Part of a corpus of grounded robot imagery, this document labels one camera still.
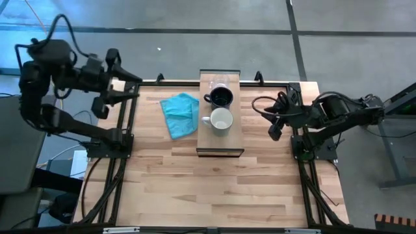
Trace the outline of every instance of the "black mug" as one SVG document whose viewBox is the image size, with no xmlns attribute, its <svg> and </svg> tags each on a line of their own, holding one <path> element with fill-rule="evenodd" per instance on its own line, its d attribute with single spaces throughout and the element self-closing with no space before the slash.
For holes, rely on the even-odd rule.
<svg viewBox="0 0 416 234">
<path fill-rule="evenodd" d="M 229 109 L 231 102 L 233 102 L 233 93 L 228 88 L 216 87 L 210 94 L 204 95 L 203 99 L 211 104 L 213 110 L 218 107 Z"/>
</svg>

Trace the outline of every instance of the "gray floor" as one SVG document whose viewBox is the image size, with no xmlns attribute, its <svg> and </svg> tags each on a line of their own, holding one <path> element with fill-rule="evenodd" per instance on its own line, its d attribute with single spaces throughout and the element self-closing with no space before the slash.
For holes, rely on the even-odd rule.
<svg viewBox="0 0 416 234">
<path fill-rule="evenodd" d="M 29 1 L 45 24 L 58 13 L 75 26 L 163 29 L 290 29 L 284 0 L 88 0 Z M 412 0 L 292 0 L 299 30 L 416 31 Z M 37 25 L 23 1 L 11 0 L 0 25 Z M 41 32 L 2 31 L 0 67 L 17 68 L 13 45 L 43 38 Z M 69 39 L 67 33 L 57 38 Z M 76 34 L 82 50 L 103 56 L 110 47 L 122 53 L 123 65 L 154 79 L 198 79 L 199 69 L 240 69 L 242 79 L 261 70 L 266 80 L 299 81 L 291 36 L 240 34 Z M 353 98 L 369 93 L 389 98 L 415 82 L 416 37 L 301 36 L 308 81 L 320 91 L 335 90 Z M 16 80 L 0 77 L 0 91 L 18 91 Z M 65 110 L 90 109 L 93 94 L 70 96 Z M 87 116 L 79 116 L 88 121 Z M 416 185 L 380 190 L 393 178 L 382 140 L 361 128 L 343 134 L 337 152 L 341 183 L 351 224 L 374 228 L 374 214 L 416 218 Z M 49 138 L 42 160 L 74 145 Z"/>
</svg>

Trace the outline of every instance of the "mug handle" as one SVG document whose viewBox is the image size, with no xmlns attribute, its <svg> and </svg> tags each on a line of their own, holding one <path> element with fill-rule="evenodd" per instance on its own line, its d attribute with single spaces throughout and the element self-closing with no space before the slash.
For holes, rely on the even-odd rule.
<svg viewBox="0 0 416 234">
<path fill-rule="evenodd" d="M 208 125 L 209 127 L 211 126 L 211 118 L 210 117 L 202 117 L 201 120 L 205 125 Z"/>
<path fill-rule="evenodd" d="M 206 102 L 211 103 L 211 98 L 209 97 L 209 94 L 206 94 L 203 96 L 203 99 L 206 100 Z"/>
</svg>

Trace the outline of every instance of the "mug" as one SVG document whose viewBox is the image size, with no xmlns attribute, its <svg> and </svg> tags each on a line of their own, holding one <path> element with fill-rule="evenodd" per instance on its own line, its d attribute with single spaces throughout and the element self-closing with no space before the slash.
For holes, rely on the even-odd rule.
<svg viewBox="0 0 416 234">
<path fill-rule="evenodd" d="M 219 107 L 228 109 L 233 102 L 233 93 L 228 88 L 216 87 L 210 94 L 204 95 L 203 99 L 211 104 L 213 110 Z"/>
<path fill-rule="evenodd" d="M 233 114 L 226 108 L 220 107 L 212 111 L 210 117 L 202 117 L 202 122 L 209 125 L 214 134 L 222 137 L 228 134 L 233 125 Z"/>
</svg>

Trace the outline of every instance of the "table leg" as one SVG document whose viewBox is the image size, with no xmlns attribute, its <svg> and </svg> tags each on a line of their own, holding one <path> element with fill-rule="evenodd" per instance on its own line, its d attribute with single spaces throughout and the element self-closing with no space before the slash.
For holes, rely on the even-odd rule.
<svg viewBox="0 0 416 234">
<path fill-rule="evenodd" d="M 32 178 L 32 187 L 56 189 L 64 192 L 79 194 L 83 181 L 69 176 L 56 174 L 47 170 L 36 168 Z"/>
</svg>

